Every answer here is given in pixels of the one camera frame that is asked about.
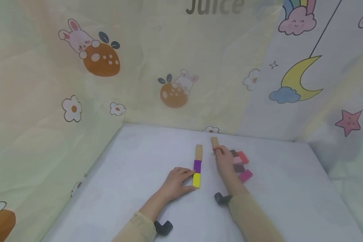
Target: crescent moon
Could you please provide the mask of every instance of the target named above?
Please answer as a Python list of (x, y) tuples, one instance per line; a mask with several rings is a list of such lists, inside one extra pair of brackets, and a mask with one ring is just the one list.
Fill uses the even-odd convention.
[(323, 89), (316, 91), (309, 91), (301, 85), (301, 78), (304, 72), (315, 62), (320, 56), (315, 56), (312, 58), (304, 59), (299, 63), (295, 64), (289, 71), (285, 74), (281, 82), (281, 87), (290, 87), (296, 90), (297, 94), (300, 95), (299, 101), (308, 100), (317, 94), (319, 94)]

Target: sleeve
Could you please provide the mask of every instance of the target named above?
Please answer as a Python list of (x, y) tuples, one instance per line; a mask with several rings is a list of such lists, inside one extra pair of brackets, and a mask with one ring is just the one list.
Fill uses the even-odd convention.
[(234, 196), (230, 212), (248, 242), (285, 242), (250, 193)]
[(153, 242), (156, 228), (153, 222), (141, 212), (135, 212), (112, 242)]

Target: finger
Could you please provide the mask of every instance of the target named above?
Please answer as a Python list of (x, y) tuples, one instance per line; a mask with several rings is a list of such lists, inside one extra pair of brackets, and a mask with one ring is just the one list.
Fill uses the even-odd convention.
[(182, 176), (183, 181), (187, 180), (189, 177), (191, 177), (194, 174), (195, 174), (195, 171), (189, 171), (189, 172), (184, 173)]
[(231, 151), (229, 151), (229, 149), (224, 145), (215, 146), (213, 149), (214, 150), (220, 149), (222, 151), (223, 155), (226, 155), (227, 153), (231, 153)]
[(189, 171), (191, 171), (191, 170), (190, 170), (190, 169), (188, 169), (188, 168), (180, 168), (180, 170), (179, 170), (179, 171), (177, 171), (177, 173), (178, 173), (178, 174), (184, 174), (184, 173), (189, 172)]
[(215, 150), (215, 155), (216, 155), (216, 157), (222, 157), (223, 156), (222, 150), (217, 148), (217, 150)]
[(182, 169), (182, 168), (181, 168), (181, 167), (175, 167), (175, 168), (173, 169), (173, 171), (178, 172), (180, 169)]
[(191, 193), (192, 191), (195, 191), (195, 190), (196, 190), (196, 188), (194, 186), (186, 186), (186, 187), (182, 188), (181, 194), (184, 195), (187, 193)]

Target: black handle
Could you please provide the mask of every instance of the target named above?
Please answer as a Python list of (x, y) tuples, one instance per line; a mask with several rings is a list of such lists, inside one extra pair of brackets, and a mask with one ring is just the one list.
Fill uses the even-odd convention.
[(159, 235), (167, 236), (169, 232), (171, 232), (171, 230), (173, 229), (173, 225), (169, 221), (165, 222), (164, 225), (161, 225), (158, 221), (154, 222), (154, 224), (156, 232)]
[(227, 204), (229, 204), (229, 202), (231, 201), (233, 196), (228, 195), (228, 196), (223, 197), (222, 193), (217, 193), (217, 194), (215, 194), (214, 198), (215, 198), (215, 201), (217, 204), (227, 205)]

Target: purple block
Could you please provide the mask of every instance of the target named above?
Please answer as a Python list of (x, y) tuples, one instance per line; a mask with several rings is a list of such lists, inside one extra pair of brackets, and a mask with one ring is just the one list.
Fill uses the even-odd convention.
[(233, 154), (234, 157), (238, 156), (238, 154), (237, 154), (237, 152), (235, 150), (230, 150), (230, 152)]
[(201, 166), (202, 166), (202, 161), (195, 160), (194, 170), (195, 170), (196, 173), (200, 173)]
[(253, 176), (253, 173), (249, 170), (246, 170), (245, 172), (241, 173), (238, 178), (241, 180), (242, 183), (245, 183), (248, 179), (250, 179)]
[(245, 172), (245, 167), (243, 166), (242, 163), (234, 164), (234, 170), (236, 173), (243, 173), (243, 172)]

